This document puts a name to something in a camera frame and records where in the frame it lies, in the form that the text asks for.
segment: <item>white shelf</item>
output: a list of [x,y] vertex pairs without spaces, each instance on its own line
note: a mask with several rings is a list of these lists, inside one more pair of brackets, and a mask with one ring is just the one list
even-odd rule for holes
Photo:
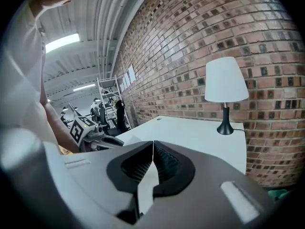
[[118,93],[119,93],[119,92],[116,91],[116,92],[113,92],[113,93],[110,93],[110,92],[109,92],[109,93],[107,93],[107,94],[101,93],[101,95],[102,95],[103,98],[107,98],[107,97],[109,98],[109,97],[117,96]]
[[115,85],[115,78],[108,78],[104,80],[99,80],[99,85],[102,88],[113,87]]

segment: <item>fluorescent light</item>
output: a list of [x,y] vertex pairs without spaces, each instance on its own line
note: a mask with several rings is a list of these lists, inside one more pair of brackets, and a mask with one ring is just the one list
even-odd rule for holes
[[79,87],[79,88],[75,88],[75,89],[73,89],[73,91],[78,91],[78,90],[85,89],[85,88],[88,88],[88,87],[93,87],[93,86],[95,86],[95,84],[91,84],[91,85],[87,85],[87,86],[82,86],[82,87]]
[[80,37],[78,36],[78,33],[70,35],[70,36],[62,37],[56,41],[46,44],[46,53],[48,53],[54,49],[60,48],[64,45],[67,45],[67,44],[70,44],[73,42],[79,42],[79,41],[80,41]]

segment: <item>white shirt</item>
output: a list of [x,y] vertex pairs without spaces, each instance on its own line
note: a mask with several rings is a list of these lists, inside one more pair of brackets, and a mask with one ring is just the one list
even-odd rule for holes
[[0,64],[0,123],[28,129],[58,147],[40,104],[45,50],[28,5],[18,11],[6,31]]
[[100,108],[97,103],[91,104],[90,109],[93,109],[96,116],[100,116],[100,111],[99,111]]

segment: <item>white table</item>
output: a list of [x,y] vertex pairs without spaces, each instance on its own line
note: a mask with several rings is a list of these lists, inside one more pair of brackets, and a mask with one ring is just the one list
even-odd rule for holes
[[[223,159],[237,170],[246,172],[246,139],[243,131],[234,130],[231,135],[217,132],[219,121],[192,120],[158,116],[128,132],[118,139],[124,145],[140,141],[164,141]],[[244,129],[242,123],[231,123],[234,129]],[[140,212],[144,214],[152,205],[153,187],[158,185],[158,173],[152,163],[138,187]]]

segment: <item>ceiling pipe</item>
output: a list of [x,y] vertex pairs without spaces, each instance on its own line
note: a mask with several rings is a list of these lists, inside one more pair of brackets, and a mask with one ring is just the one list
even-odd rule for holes
[[[102,27],[101,27],[101,35],[102,35],[102,38],[101,38],[100,46],[102,46],[102,44],[103,44],[103,42],[104,42],[104,38],[105,38],[104,33],[105,33],[107,18],[108,18],[108,14],[109,14],[109,11],[110,11],[110,6],[111,6],[111,4],[112,4],[112,1],[113,1],[113,0],[107,0],[107,5],[106,5],[106,7],[105,7],[106,11],[105,11],[105,13],[103,14],[103,19],[102,19],[102,20],[103,20],[103,23],[102,23]],[[101,61],[102,61],[102,63],[101,63],[101,68],[102,68],[102,70],[103,70],[103,69],[104,69],[104,65],[105,65],[105,61],[104,61],[104,58],[105,58],[105,57],[103,56],[102,49],[100,49],[100,51],[101,51],[100,59],[101,59]],[[105,73],[104,71],[101,72],[101,75],[102,75],[103,78],[105,78],[105,74],[104,74],[104,73]]]
[[[88,0],[81,0],[82,4],[86,4],[86,6],[82,6],[82,14],[86,14],[87,8],[88,8]],[[83,42],[86,42],[88,40],[87,37],[87,16],[83,16],[81,19],[81,33],[80,33],[80,39]]]
[[116,29],[117,23],[118,23],[118,18],[121,15],[122,11],[123,11],[123,7],[126,5],[127,0],[121,0],[120,6],[118,7],[115,17],[113,19],[113,26],[111,27],[111,31],[110,31],[110,36],[109,36],[109,40],[108,40],[108,44],[107,44],[107,52],[106,52],[106,66],[108,65],[108,55],[109,55],[109,49],[110,49],[110,42],[111,40],[113,40],[113,33],[114,33],[114,29]]
[[114,57],[113,57],[113,62],[112,62],[112,66],[111,66],[111,73],[110,73],[110,77],[112,77],[113,75],[113,70],[114,70],[114,67],[115,67],[115,62],[116,62],[116,59],[118,57],[118,53],[119,53],[119,50],[120,50],[120,47],[121,47],[121,43],[124,39],[124,36],[128,30],[128,27],[130,25],[130,23],[132,22],[132,19],[134,18],[136,12],[138,11],[138,9],[140,8],[140,6],[142,5],[142,3],[144,2],[144,0],[137,0],[136,4],[134,5],[132,11],[130,12],[129,14],[129,17],[127,18],[125,24],[124,24],[124,27],[122,29],[122,32],[118,38],[118,44],[116,46],[116,49],[115,49],[115,53],[114,53]]
[[94,8],[94,23],[92,24],[92,32],[91,32],[91,39],[94,40],[97,35],[97,24],[98,24],[98,18],[99,18],[99,8],[101,7],[102,0],[98,0],[97,6]]
[[113,0],[112,1],[112,4],[110,6],[110,9],[109,9],[109,13],[108,13],[108,16],[107,16],[107,20],[106,20],[106,27],[105,27],[105,31],[104,31],[104,37],[103,37],[103,48],[102,48],[102,56],[103,56],[103,59],[102,59],[102,68],[103,68],[103,76],[104,78],[106,78],[106,67],[105,67],[105,64],[106,64],[106,41],[107,41],[107,35],[108,35],[108,31],[109,31],[109,26],[110,24],[113,25],[113,23],[111,23],[112,21],[112,16],[113,16],[113,11],[117,5],[117,2],[118,0]]
[[101,36],[101,22],[102,22],[102,15],[105,12],[105,4],[106,0],[102,0],[102,4],[100,7],[100,12],[98,16],[98,22],[97,22],[97,32],[96,32],[96,62],[97,62],[97,67],[99,69],[99,77],[101,78],[101,68],[100,68],[100,36]]

